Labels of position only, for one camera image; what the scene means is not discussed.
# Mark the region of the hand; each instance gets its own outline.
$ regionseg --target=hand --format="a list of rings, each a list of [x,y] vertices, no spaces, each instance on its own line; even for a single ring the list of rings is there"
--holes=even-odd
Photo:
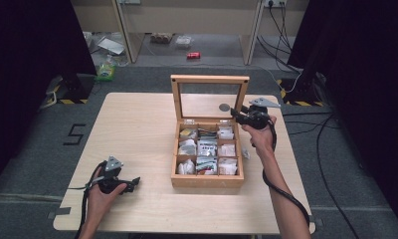
[[[100,174],[100,170],[101,168],[97,170],[95,178]],[[110,194],[102,193],[97,184],[91,188],[90,195],[88,197],[87,220],[83,225],[80,238],[92,238],[94,236],[103,217],[111,209],[112,203],[126,187],[127,185],[122,183]]]
[[[276,117],[270,117],[273,124],[276,123]],[[267,153],[274,154],[273,150],[273,134],[267,125],[263,129],[254,129],[253,127],[243,124],[242,129],[251,135],[251,143],[256,147],[256,153],[260,158],[265,158]]]

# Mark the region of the gray carpet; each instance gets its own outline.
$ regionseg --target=gray carpet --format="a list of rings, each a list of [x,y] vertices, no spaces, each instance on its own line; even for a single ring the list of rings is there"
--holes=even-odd
[[[118,68],[112,82],[95,84],[87,104],[54,105],[37,114],[20,153],[10,160],[0,177],[0,238],[73,238],[74,232],[53,228],[50,213],[60,207],[106,94],[170,93],[171,74],[246,75],[251,77],[248,94],[274,95],[282,101],[276,83],[264,70]],[[273,71],[273,74],[276,79],[296,76],[281,71]],[[320,135],[318,161],[316,143],[320,125],[310,123],[321,123],[329,115],[292,115],[332,111],[329,106],[282,105],[304,188],[318,222],[312,237],[353,238],[324,186],[320,164],[331,193],[360,238],[398,238],[398,220],[374,180],[359,166],[338,116],[333,116]],[[85,125],[74,130],[74,133],[83,134],[82,140],[76,145],[64,145],[78,141],[68,136],[75,123]],[[97,238],[128,236],[99,233]],[[263,238],[279,237],[267,235]]]

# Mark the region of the black curtain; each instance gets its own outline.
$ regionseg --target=black curtain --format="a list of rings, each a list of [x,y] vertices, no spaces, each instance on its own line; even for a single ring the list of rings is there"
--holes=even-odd
[[[0,1],[0,174],[50,81],[76,73],[96,69],[69,0]]]
[[[310,0],[289,63],[305,67],[301,81],[324,73],[362,164],[398,217],[398,1]]]

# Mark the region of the green packet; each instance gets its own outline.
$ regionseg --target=green packet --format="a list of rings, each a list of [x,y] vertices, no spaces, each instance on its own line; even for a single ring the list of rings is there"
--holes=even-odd
[[[115,66],[112,64],[101,64],[97,71],[96,81],[110,82],[114,78]]]

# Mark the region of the wooden box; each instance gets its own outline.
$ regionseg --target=wooden box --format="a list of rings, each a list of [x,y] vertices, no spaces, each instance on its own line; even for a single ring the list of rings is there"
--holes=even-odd
[[[229,106],[239,112],[248,83],[249,77],[244,76],[171,76],[177,116],[171,166],[173,187],[242,186],[244,170],[239,125],[230,111],[221,109]],[[216,139],[207,138],[215,132],[218,132]],[[180,144],[192,142],[195,145],[180,148]],[[229,162],[235,162],[236,166],[226,164]]]

